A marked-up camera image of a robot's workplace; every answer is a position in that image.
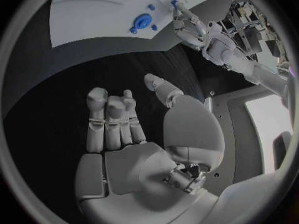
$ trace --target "robotic arm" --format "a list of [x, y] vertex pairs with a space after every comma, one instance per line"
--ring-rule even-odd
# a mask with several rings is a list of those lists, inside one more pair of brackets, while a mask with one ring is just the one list
[[246, 80], [261, 84], [279, 95], [287, 104], [287, 81], [272, 73], [262, 64], [247, 59], [244, 52], [222, 31], [222, 26], [211, 21], [205, 26], [199, 18], [176, 0], [173, 25], [175, 34], [192, 49], [201, 50], [202, 56], [215, 65], [242, 73]]

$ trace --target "blue bolt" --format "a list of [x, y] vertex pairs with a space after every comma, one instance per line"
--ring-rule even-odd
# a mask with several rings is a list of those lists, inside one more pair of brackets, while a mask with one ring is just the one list
[[154, 6], [153, 4], [148, 5], [148, 7], [149, 7], [149, 9], [150, 9], [151, 11], [154, 11], [154, 10], [155, 10], [155, 6]]
[[131, 27], [130, 28], [130, 32], [133, 33], [133, 34], [136, 34], [137, 33], [137, 30], [135, 27]]
[[156, 24], [152, 25], [151, 28], [152, 28], [152, 30], [154, 30], [154, 31], [157, 31], [157, 30], [158, 30], [158, 27], [157, 27]]
[[176, 3], [178, 1], [177, 0], [172, 0], [170, 3], [174, 6], [175, 10], [177, 10], [177, 6], [176, 6]]

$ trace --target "humanoid robot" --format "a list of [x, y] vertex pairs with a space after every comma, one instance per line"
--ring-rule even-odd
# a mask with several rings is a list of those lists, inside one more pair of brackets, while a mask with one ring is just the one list
[[[201, 50], [214, 64], [262, 84], [288, 106], [285, 79], [249, 60], [217, 23], [206, 26], [182, 3], [171, 3], [174, 31], [184, 44]], [[205, 173], [223, 158], [220, 124], [204, 104], [168, 81], [147, 74], [145, 84], [169, 108], [163, 123], [164, 149], [147, 142], [130, 90], [118, 97], [94, 88], [87, 96], [88, 154], [77, 169], [77, 202], [92, 223], [176, 223], [194, 205], [199, 207], [199, 223], [214, 205], [215, 196], [203, 184]]]

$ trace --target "white robotic arm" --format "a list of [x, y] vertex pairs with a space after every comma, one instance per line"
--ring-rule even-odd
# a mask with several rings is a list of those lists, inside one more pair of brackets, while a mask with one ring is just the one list
[[287, 81], [272, 73], [264, 65], [249, 60], [235, 42], [222, 31], [222, 26], [211, 21], [205, 26], [199, 18], [187, 10], [176, 0], [174, 6], [173, 25], [175, 34], [184, 44], [195, 50], [202, 50], [205, 59], [215, 65], [224, 66], [228, 70], [242, 73], [246, 80], [261, 84], [283, 98], [286, 103]]

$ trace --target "white panel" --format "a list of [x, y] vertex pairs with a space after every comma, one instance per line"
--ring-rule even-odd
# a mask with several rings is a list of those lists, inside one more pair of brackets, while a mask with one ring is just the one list
[[[138, 37], [152, 39], [172, 21], [171, 0], [52, 0], [50, 37], [52, 46], [94, 37]], [[205, 0], [178, 0], [191, 8]], [[130, 28], [143, 13], [152, 16], [150, 26], [132, 34]]]
[[248, 101], [245, 103], [245, 106], [259, 136], [264, 173], [272, 173], [275, 171], [274, 139], [284, 131], [293, 133], [289, 111], [282, 105], [281, 98], [277, 95]]

